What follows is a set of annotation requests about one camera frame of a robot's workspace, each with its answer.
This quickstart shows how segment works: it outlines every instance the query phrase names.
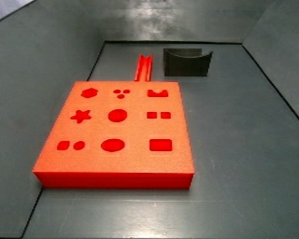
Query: shape sorter board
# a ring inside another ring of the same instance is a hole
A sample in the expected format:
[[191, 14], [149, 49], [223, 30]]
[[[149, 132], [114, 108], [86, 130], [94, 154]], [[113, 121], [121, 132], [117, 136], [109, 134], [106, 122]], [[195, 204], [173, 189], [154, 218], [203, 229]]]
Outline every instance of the shape sorter board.
[[75, 82], [33, 167], [47, 188], [188, 189], [176, 82]]

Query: black object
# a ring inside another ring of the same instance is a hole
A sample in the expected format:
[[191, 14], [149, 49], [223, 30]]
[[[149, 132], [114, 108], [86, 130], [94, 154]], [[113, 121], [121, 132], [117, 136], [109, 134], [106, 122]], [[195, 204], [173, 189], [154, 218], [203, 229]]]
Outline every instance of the black object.
[[166, 77], [205, 77], [213, 52], [201, 55], [201, 49], [164, 49]]

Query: metal panel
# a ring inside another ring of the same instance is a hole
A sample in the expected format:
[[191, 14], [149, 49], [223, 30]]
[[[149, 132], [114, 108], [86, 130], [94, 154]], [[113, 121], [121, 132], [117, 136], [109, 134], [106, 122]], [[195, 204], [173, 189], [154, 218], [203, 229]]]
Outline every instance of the metal panel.
[[[162, 49], [213, 51], [207, 77], [164, 77]], [[241, 46], [105, 44], [94, 80], [180, 82], [196, 163], [189, 190], [46, 190], [26, 238], [299, 238], [299, 121]]]
[[71, 82], [102, 39], [80, 1], [37, 1], [0, 22], [0, 236], [19, 237], [41, 186], [30, 172]]
[[243, 45], [299, 116], [299, 0], [275, 1]]
[[89, 0], [106, 40], [241, 42], [272, 0]]

